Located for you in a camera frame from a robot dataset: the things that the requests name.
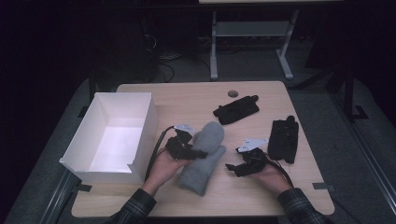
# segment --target black cable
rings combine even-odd
[[[165,152],[166,150],[167,150],[167,148],[164,148],[161,152],[157,153],[156,158],[157,158],[158,156],[160,156],[160,154],[163,153],[163,152]]]
[[[207,64],[204,60],[202,60],[202,59],[200,59],[200,58],[197,58],[197,60],[200,61],[201,63],[203,63],[203,64],[206,66],[206,68],[209,69],[209,71],[210,71],[210,66],[209,66],[209,64]]]
[[[294,188],[293,182],[291,182],[290,176],[288,175],[288,173],[286,173],[286,171],[282,168],[282,166],[280,164],[276,165],[276,163],[274,163],[273,161],[267,161],[267,164],[272,165],[274,168],[276,168],[278,171],[280,171],[280,173],[282,173],[282,175],[285,176],[288,183]]]
[[[170,77],[169,79],[167,79],[167,80],[166,80],[165,74],[163,73],[163,79],[164,79],[163,82],[168,83],[168,82],[172,81],[172,79],[175,77],[175,69],[173,69],[172,66],[170,66],[170,65],[168,65],[168,64],[164,64],[164,63],[160,63],[160,64],[158,64],[158,65],[162,65],[162,66],[168,67],[168,68],[172,71],[171,77]]]
[[[161,136],[160,136],[160,138],[158,139],[157,144],[155,145],[154,150],[153,150],[153,152],[152,152],[152,154],[151,154],[151,158],[149,159],[148,169],[147,169],[147,171],[146,171],[145,181],[149,178],[149,172],[151,171],[152,164],[154,164],[155,159],[157,158],[158,148],[160,147],[160,144],[161,144],[161,142],[163,141],[163,138],[165,137],[166,133],[167,133],[169,130],[173,129],[173,128],[174,128],[174,126],[168,127],[167,129],[165,129],[165,131],[163,131],[163,132],[161,133]]]
[[[160,76],[160,81],[161,81],[161,82],[165,82],[166,76],[165,76],[165,73],[163,72],[163,70],[160,68],[160,66],[158,66],[157,70],[158,70],[158,73],[159,73],[160,75],[162,75],[162,77],[163,77],[163,80],[162,80],[162,79],[161,79],[161,76]]]
[[[332,197],[332,195],[330,195],[330,198],[331,198],[332,201],[335,202],[340,208],[342,208],[350,217],[352,217],[357,223],[361,224],[361,222],[360,222],[355,216],[353,216],[353,214],[350,213],[342,204],[340,204],[337,200],[335,200],[334,197]]]

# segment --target white box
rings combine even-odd
[[[97,92],[60,163],[85,183],[143,183],[157,123],[150,92]]]

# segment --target dark background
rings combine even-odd
[[[96,7],[102,1],[82,3],[84,7]],[[0,6],[0,222],[7,216],[73,93],[95,67],[107,64],[116,71],[143,67],[146,76],[126,77],[126,81],[149,82],[155,76],[152,55],[136,57],[126,53],[134,49],[144,54],[139,51],[145,44],[141,32],[155,32],[163,42],[169,38],[177,40],[191,52],[194,37],[210,32],[206,30],[210,27],[210,13],[205,11],[196,12],[193,17],[186,12],[173,13],[172,17],[154,16],[141,26],[144,13],[131,16],[122,10],[77,10],[79,7],[81,4],[74,1],[47,0],[10,1]],[[320,25],[310,24],[318,35],[307,65],[322,69],[334,63],[349,66],[395,125],[394,9],[393,3],[385,1],[346,1],[327,14]],[[125,34],[119,34],[120,28],[108,28],[108,21],[136,27],[138,32],[129,34],[135,37],[135,44],[120,50]],[[167,25],[179,29],[166,29]],[[103,49],[112,53],[108,55]],[[134,59],[136,63],[124,66],[124,59]],[[108,82],[111,79],[98,83],[101,91],[111,91],[115,84],[107,86]]]

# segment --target gray sock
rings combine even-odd
[[[224,129],[221,124],[211,121],[192,138],[193,150],[202,150],[208,154],[214,153],[224,139]]]
[[[210,176],[212,176],[225,151],[226,147],[220,146],[214,153],[207,155],[205,159],[196,159],[192,164],[184,167],[178,180],[178,186],[204,196]]]
[[[206,185],[220,157],[226,151],[221,142],[224,139],[223,127],[211,121],[192,138],[192,148],[202,150],[208,155],[205,159],[196,159],[192,164],[183,168],[178,184],[183,189],[190,189],[197,194],[204,196]]]

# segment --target hand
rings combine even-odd
[[[285,190],[292,189],[286,178],[274,166],[267,164],[260,172],[248,175],[273,192],[276,197]]]
[[[166,148],[160,149],[142,190],[154,196],[160,186],[170,180],[180,167],[190,163],[192,161],[174,160]]]

